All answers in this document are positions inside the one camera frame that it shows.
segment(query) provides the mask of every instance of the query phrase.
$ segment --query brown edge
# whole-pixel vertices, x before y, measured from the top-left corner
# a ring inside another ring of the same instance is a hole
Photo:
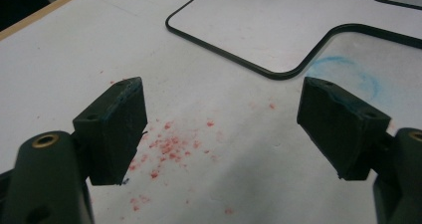
[[[25,19],[13,24],[12,26],[6,28],[5,30],[0,32],[0,41],[3,39],[9,37],[10,35],[18,32],[19,30],[25,28],[26,26],[32,24],[33,22],[36,22],[46,16],[47,14],[53,12],[54,10],[58,9],[59,7],[65,5],[71,0],[57,0],[48,6],[38,10],[37,12],[29,15]]]

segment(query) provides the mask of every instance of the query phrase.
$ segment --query white tabletop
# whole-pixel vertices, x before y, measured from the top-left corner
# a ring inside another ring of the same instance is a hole
[[[142,77],[148,135],[126,185],[90,188],[97,223],[376,223],[375,175],[339,180],[296,123],[306,73],[271,81],[169,33],[187,1],[73,0],[0,41],[0,171],[26,139],[72,132],[110,84]]]

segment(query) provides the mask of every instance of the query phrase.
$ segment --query black curved line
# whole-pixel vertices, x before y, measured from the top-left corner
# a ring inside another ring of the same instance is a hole
[[[391,5],[395,5],[395,6],[400,6],[400,7],[422,10],[421,6],[408,4],[408,3],[396,2],[396,1],[392,1],[392,0],[374,0],[374,1],[377,1],[377,2],[380,2],[380,3],[391,4]]]
[[[265,69],[263,67],[258,66],[257,64],[251,63],[241,57],[238,57],[232,53],[229,53],[219,47],[216,47],[214,45],[211,45],[205,41],[202,41],[201,39],[198,39],[192,35],[189,35],[185,32],[182,32],[174,27],[171,27],[169,24],[170,19],[176,15],[180,10],[182,10],[183,8],[185,8],[187,5],[189,5],[190,3],[192,3],[194,0],[190,0],[189,2],[187,2],[185,5],[183,5],[182,7],[180,7],[179,9],[177,9],[175,12],[173,12],[170,16],[168,16],[168,18],[165,20],[165,26],[167,27],[167,29],[171,32],[174,33],[188,41],[191,41],[205,49],[208,49],[214,53],[217,53],[218,55],[221,55],[253,72],[256,72],[266,78],[269,78],[271,80],[277,80],[277,81],[282,81],[282,80],[287,80],[290,78],[293,78],[295,76],[297,76],[307,65],[308,63],[317,55],[317,53],[320,51],[320,49],[329,41],[330,38],[332,38],[333,36],[339,34],[339,33],[345,33],[345,32],[354,32],[354,33],[361,33],[364,35],[368,35],[368,36],[372,36],[372,37],[376,37],[376,38],[380,38],[380,39],[384,39],[390,42],[395,42],[395,43],[399,43],[402,45],[406,45],[406,46],[410,46],[410,47],[414,47],[414,48],[418,48],[418,49],[422,49],[422,40],[417,39],[417,38],[413,38],[413,37],[409,37],[409,36],[405,36],[402,34],[398,34],[398,33],[393,33],[387,30],[382,30],[379,28],[375,28],[375,27],[370,27],[367,25],[363,25],[363,24],[343,24],[343,25],[339,25],[337,27],[332,28],[331,30],[329,30],[323,37],[322,39],[316,44],[316,46],[314,46],[314,48],[307,54],[307,56],[301,61],[301,63],[294,69],[288,71],[288,72],[283,72],[283,73],[275,73],[272,72],[268,69]]]

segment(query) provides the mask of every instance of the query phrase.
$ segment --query blue stain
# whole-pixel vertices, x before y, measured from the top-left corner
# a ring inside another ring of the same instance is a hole
[[[342,56],[324,57],[312,62],[306,76],[334,82],[357,93],[367,102],[377,98],[381,90],[375,77],[353,60]]]

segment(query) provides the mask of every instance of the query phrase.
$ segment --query blue chalk mark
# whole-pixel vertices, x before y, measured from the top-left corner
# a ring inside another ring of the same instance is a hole
[[[353,60],[342,56],[320,58],[311,63],[307,77],[328,80],[346,89],[354,90],[361,99],[369,102],[376,99],[381,85]]]

